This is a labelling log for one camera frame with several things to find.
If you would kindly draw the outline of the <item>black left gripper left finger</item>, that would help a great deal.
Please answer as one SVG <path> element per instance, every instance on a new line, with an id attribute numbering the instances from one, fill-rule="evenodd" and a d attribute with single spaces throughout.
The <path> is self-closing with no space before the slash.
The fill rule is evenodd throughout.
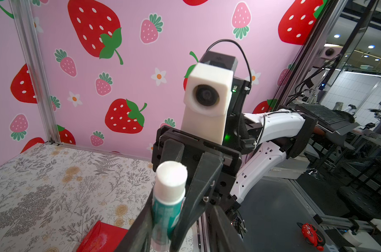
<path id="1" fill-rule="evenodd" d="M 144 208 L 122 238 L 114 252 L 149 252 L 153 230 L 153 192 L 150 193 Z"/>

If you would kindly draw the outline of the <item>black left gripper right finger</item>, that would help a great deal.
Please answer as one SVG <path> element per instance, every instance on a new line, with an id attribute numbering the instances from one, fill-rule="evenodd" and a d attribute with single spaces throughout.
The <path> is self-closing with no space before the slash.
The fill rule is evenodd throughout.
<path id="1" fill-rule="evenodd" d="M 211 252 L 246 252 L 247 248 L 224 210 L 214 205 L 207 210 L 208 247 Z"/>

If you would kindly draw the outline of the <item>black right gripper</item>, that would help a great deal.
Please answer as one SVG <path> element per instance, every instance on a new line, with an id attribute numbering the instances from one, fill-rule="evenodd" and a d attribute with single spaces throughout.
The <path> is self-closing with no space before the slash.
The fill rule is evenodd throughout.
<path id="1" fill-rule="evenodd" d="M 230 192 L 240 169 L 239 151 L 207 141 L 178 129 L 162 126 L 152 150 L 153 171 L 166 162 L 187 167 L 187 192 L 178 223 L 171 236 L 171 252 L 178 252 L 192 225 L 207 210 L 209 203 L 222 208 L 239 207 Z"/>

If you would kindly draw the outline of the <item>green white glue stick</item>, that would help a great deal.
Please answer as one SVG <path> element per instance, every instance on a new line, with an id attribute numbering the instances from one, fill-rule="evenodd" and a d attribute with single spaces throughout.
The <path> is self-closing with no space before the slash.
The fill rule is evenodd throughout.
<path id="1" fill-rule="evenodd" d="M 169 250 L 185 198 L 187 177 L 186 166 L 176 161 L 165 161 L 156 169 L 151 246 L 157 252 Z"/>

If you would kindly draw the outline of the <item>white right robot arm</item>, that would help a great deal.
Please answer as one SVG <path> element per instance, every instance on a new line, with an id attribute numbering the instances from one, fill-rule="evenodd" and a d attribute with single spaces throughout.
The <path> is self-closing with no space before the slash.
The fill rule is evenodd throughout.
<path id="1" fill-rule="evenodd" d="M 151 245 L 159 252 L 181 248 L 189 228 L 214 206 L 230 216 L 248 192 L 276 165 L 297 157 L 313 133 L 316 120 L 297 112 L 248 114 L 227 119 L 186 109 L 182 128 L 161 127 L 153 149 L 156 174 Z"/>

